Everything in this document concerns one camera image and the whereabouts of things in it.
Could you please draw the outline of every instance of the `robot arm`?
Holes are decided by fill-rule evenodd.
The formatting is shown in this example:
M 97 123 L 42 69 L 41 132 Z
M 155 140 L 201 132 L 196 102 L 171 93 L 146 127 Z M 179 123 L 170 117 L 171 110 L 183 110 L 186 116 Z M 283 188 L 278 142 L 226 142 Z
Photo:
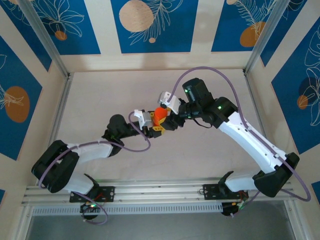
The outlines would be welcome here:
M 163 92 L 158 100 L 160 107 L 155 111 L 145 112 L 135 110 L 138 121 L 134 126 L 140 128 L 147 138 L 157 138 L 165 130 L 174 131 L 183 127 L 185 120 L 201 118 L 234 139 L 256 161 L 259 169 L 255 171 L 234 173 L 228 172 L 219 182 L 219 190 L 224 195 L 242 190 L 259 190 L 268 197 L 274 197 L 291 177 L 292 173 L 279 160 L 284 159 L 292 168 L 296 168 L 299 157 L 295 153 L 286 154 L 264 138 L 249 123 L 244 126 L 238 108 L 227 98 L 214 99 L 203 80 L 194 78 L 182 85 L 189 102 L 185 102 L 171 93 Z M 76 165 L 97 158 L 107 158 L 116 155 L 124 143 L 123 138 L 137 136 L 139 133 L 122 115 L 111 117 L 103 140 L 117 143 L 100 143 L 74 148 L 60 162 L 57 162 L 45 176 L 42 184 L 51 192 L 62 189 L 79 192 L 94 199 L 99 194 L 99 185 L 90 176 L 78 173 Z M 57 156 L 76 144 L 65 144 L 57 140 L 45 151 L 32 168 L 32 173 L 40 179 L 44 171 Z

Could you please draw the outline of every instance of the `vent grille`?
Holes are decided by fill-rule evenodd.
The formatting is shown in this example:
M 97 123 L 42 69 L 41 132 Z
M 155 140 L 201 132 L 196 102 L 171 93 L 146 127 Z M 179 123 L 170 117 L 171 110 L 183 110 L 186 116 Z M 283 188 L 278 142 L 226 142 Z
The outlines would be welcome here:
M 182 214 L 182 213 L 221 213 L 221 203 L 174 203 L 174 204 L 121 204 L 103 207 L 109 215 L 126 214 Z M 100 215 L 100 209 L 86 215 Z M 80 206 L 37 206 L 33 216 L 80 215 Z

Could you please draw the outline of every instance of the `floor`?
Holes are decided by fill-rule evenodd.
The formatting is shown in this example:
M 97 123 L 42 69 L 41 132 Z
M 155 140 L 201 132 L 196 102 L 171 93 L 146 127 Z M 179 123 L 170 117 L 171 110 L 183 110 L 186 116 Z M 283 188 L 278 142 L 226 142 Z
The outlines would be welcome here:
M 224 69 L 239 96 L 246 119 L 256 128 L 259 122 L 241 69 Z M 74 75 L 57 139 L 84 143 L 100 138 L 109 119 L 122 114 L 126 119 L 134 109 L 157 108 L 159 94 L 171 92 L 184 70 L 77 72 Z M 181 85 L 192 78 L 203 79 L 214 98 L 221 96 L 235 103 L 229 85 L 209 70 L 186 76 L 175 93 L 187 99 Z M 185 179 L 221 177 L 231 170 L 252 169 L 257 165 L 231 138 L 215 129 L 187 121 L 183 128 L 166 131 L 151 139 L 147 152 L 122 150 L 111 158 L 92 160 L 77 167 L 95 179 Z M 143 149 L 141 136 L 124 140 L 125 146 Z

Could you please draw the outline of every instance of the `orange object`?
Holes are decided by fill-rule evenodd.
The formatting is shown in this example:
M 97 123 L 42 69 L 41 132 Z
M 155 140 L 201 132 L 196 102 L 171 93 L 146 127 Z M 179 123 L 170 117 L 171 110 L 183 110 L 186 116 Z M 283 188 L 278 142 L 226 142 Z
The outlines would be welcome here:
M 153 123 L 155 126 L 160 126 L 163 121 L 168 116 L 168 110 L 163 107 L 157 107 L 154 111 Z

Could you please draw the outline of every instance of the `cable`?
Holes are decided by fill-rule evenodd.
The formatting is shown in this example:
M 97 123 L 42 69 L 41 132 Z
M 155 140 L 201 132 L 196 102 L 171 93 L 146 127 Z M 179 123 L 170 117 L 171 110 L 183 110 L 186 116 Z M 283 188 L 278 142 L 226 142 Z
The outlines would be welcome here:
M 246 120 L 245 120 L 245 117 L 244 117 L 244 114 L 242 112 L 242 109 L 241 109 L 241 105 L 240 105 L 240 101 L 239 101 L 239 98 L 238 98 L 238 95 L 237 95 L 237 92 L 236 92 L 236 89 L 235 87 L 233 86 L 233 84 L 231 83 L 230 79 L 227 78 L 226 75 L 224 75 L 222 72 L 220 72 L 219 70 L 213 68 L 213 67 L 209 67 L 209 66 L 198 66 L 198 67 L 194 67 L 194 68 L 191 68 L 189 69 L 188 71 L 186 71 L 185 73 L 183 73 L 179 78 L 178 80 L 176 81 L 174 87 L 173 87 L 173 90 L 172 90 L 172 93 L 171 93 L 171 96 L 169 97 L 169 99 L 167 100 L 168 102 L 171 101 L 171 99 L 173 98 L 173 96 L 175 95 L 175 92 L 177 90 L 177 87 L 180 83 L 180 81 L 184 78 L 184 76 L 186 76 L 188 73 L 191 73 L 195 70 L 210 70 L 210 71 L 213 71 L 213 72 L 216 72 L 217 74 L 219 74 L 221 77 L 224 78 L 224 80 L 227 81 L 227 83 L 229 84 L 232 92 L 233 92 L 233 95 L 234 95 L 234 98 L 235 98 L 235 101 L 236 101 L 236 104 L 237 104 L 237 107 L 238 107 L 238 111 L 239 111 L 239 115 L 240 115 L 240 118 L 241 118 L 241 121 L 242 121 L 242 124 L 245 126 L 245 128 L 247 128 L 248 132 L 251 133 L 259 142 L 261 142 L 272 154 L 276 155 L 276 151 L 273 150 L 272 147 L 270 147 L 263 139 L 261 139 L 261 137 L 259 137 L 254 131 L 248 129 L 249 126 L 248 124 L 246 123 Z M 298 175 L 298 173 L 282 158 L 282 157 L 278 157 L 278 159 L 292 172 L 292 174 L 298 179 L 298 181 L 300 182 L 301 186 L 303 187 L 305 193 L 306 193 L 306 198 L 303 198 L 301 196 L 298 196 L 296 194 L 294 194 L 293 192 L 290 192 L 288 190 L 285 190 L 285 189 L 281 189 L 282 192 L 286 193 L 286 194 L 289 194 L 291 195 L 292 197 L 295 197 L 299 200 L 302 200 L 304 202 L 309 202 L 311 200 L 311 194 L 310 194 L 310 191 L 308 189 L 308 187 L 306 186 L 305 182 L 301 179 L 301 177 Z M 258 191 L 254 197 L 252 199 L 249 200 L 249 202 L 246 204 L 250 204 L 257 196 L 258 194 L 260 193 L 260 191 Z
M 99 199 L 100 197 L 102 198 L 105 198 L 103 204 L 101 205 L 102 207 L 106 204 L 106 202 L 108 201 L 108 199 L 102 194 L 100 193 L 98 196 L 96 196 L 93 201 L 97 201 L 97 199 Z M 91 219 L 87 219 L 86 216 L 85 216 L 85 213 L 89 212 L 89 213 L 92 213 L 95 209 L 97 209 L 97 206 L 96 205 L 92 205 L 92 203 L 89 203 L 89 201 L 87 201 L 86 203 L 82 204 L 80 206 L 80 209 L 82 210 L 82 214 L 81 214 L 81 217 L 84 219 L 84 220 L 91 220 Z
M 148 146 L 145 148 L 145 149 L 142 149 L 142 150 L 135 150 L 135 149 L 130 149 L 130 148 L 127 148 L 125 146 L 122 146 L 116 142 L 112 142 L 112 141 L 91 141 L 91 142 L 86 142 L 86 143 L 82 143 L 80 144 L 79 146 L 73 146 L 73 147 L 70 147 L 69 149 L 65 150 L 64 152 L 62 152 L 59 156 L 57 156 L 51 163 L 50 165 L 47 167 L 47 169 L 43 172 L 42 176 L 40 177 L 39 179 L 39 182 L 38 182 L 38 186 L 40 189 L 45 189 L 45 187 L 42 187 L 42 182 L 44 181 L 46 175 L 48 174 L 48 172 L 50 171 L 50 169 L 56 164 L 57 161 L 59 161 L 64 155 L 66 155 L 68 152 L 74 150 L 74 149 L 77 149 L 77 148 L 81 148 L 81 147 L 85 147 L 85 146 L 90 146 L 90 145 L 96 145 L 96 144 L 111 144 L 111 145 L 115 145 L 117 147 L 120 147 L 124 150 L 127 150 L 127 151 L 130 151 L 130 152 L 134 152 L 134 153 L 141 153 L 141 152 L 145 152 L 147 150 L 150 149 L 151 147 L 151 143 L 149 141 L 149 139 L 144 135 L 144 133 L 142 131 L 140 131 L 139 128 L 137 128 L 134 123 L 132 122 L 131 120 L 131 116 L 134 114 L 134 112 L 130 112 L 129 116 L 128 116 L 128 119 L 129 119 L 129 123 L 131 124 L 131 126 L 141 135 L 143 136 L 143 138 L 146 140 L 146 142 L 148 143 Z M 93 224 L 93 225 L 102 225 L 102 224 L 105 224 L 107 221 L 108 221 L 108 214 L 107 212 L 104 210 L 104 208 L 98 204 L 97 202 L 95 202 L 94 200 L 92 200 L 91 198 L 85 196 L 84 194 L 80 193 L 80 192 L 76 192 L 74 191 L 75 194 L 81 196 L 82 198 L 92 202 L 93 204 L 97 205 L 101 211 L 103 211 L 106 215 L 106 218 L 103 222 L 93 222 L 93 221 L 86 221 L 87 223 L 90 223 L 90 224 Z
M 249 198 L 248 193 L 246 193 L 245 191 L 241 190 L 239 191 L 239 193 L 242 193 L 247 199 Z
M 193 118 L 192 120 L 200 127 L 203 127 L 203 128 L 206 128 L 206 129 L 212 128 L 212 124 L 210 124 L 210 126 L 205 126 L 205 125 L 200 124 L 195 118 Z
M 108 218 L 109 218 L 108 217 L 108 213 L 99 203 L 97 203 L 96 201 L 92 200 L 90 197 L 88 197 L 88 196 L 86 196 L 86 195 L 84 195 L 84 194 L 82 194 L 80 192 L 73 191 L 73 193 L 75 193 L 75 194 L 79 195 L 80 197 L 92 202 L 94 205 L 96 205 L 98 208 L 100 208 L 101 211 L 105 214 L 104 221 L 100 221 L 100 222 L 88 221 L 87 219 L 84 218 L 84 213 L 89 209 L 89 208 L 87 208 L 86 210 L 83 211 L 83 214 L 81 215 L 84 222 L 86 222 L 88 224 L 92 224 L 92 225 L 103 225 L 106 222 L 108 222 Z

